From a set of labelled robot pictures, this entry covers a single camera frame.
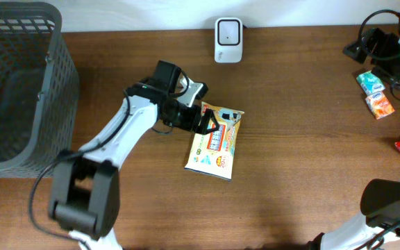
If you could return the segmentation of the orange tissue pack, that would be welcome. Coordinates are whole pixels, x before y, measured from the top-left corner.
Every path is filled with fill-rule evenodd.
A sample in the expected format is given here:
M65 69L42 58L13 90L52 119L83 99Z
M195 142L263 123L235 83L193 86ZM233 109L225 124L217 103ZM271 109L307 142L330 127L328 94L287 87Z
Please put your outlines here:
M395 109L383 92L376 92L365 98L366 104L376 119L391 115Z

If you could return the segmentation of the yellow snack bag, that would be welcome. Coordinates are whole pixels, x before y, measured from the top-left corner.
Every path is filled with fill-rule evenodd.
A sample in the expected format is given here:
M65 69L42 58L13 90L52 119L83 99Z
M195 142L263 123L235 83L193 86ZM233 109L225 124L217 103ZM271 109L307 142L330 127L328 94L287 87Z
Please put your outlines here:
M185 169L232 179L236 139L244 111L202 102L202 113L213 111L219 128L207 135L195 134Z

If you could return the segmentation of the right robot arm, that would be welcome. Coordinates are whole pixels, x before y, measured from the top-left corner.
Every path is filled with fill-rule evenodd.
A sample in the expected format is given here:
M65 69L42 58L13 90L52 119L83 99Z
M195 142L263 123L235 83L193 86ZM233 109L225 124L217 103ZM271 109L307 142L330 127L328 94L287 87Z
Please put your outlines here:
M390 86L400 85L400 34L373 28L343 49L344 54L363 63L370 56L373 73ZM360 211L330 233L309 241L307 249L379 249L400 240L400 179L375 178L363 191Z

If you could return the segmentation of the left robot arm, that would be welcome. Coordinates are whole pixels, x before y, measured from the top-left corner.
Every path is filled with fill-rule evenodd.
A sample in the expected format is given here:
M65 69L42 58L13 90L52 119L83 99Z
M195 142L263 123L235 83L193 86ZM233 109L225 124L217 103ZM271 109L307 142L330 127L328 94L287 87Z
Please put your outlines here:
M78 151L63 150L53 173L48 216L81 249L120 249L113 230L119 214L119 172L138 140L157 122L207 135L217 131L210 109L195 104L207 93L177 65L158 61L152 76L124 90L122 105Z

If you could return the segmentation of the green tissue pack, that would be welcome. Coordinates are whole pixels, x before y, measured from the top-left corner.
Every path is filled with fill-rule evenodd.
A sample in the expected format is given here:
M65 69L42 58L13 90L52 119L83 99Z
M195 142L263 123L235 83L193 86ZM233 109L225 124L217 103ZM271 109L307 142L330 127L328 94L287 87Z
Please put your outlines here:
M380 78L372 74L371 71L359 74L356 77L356 80L367 96L377 92L382 92L385 89L385 86Z

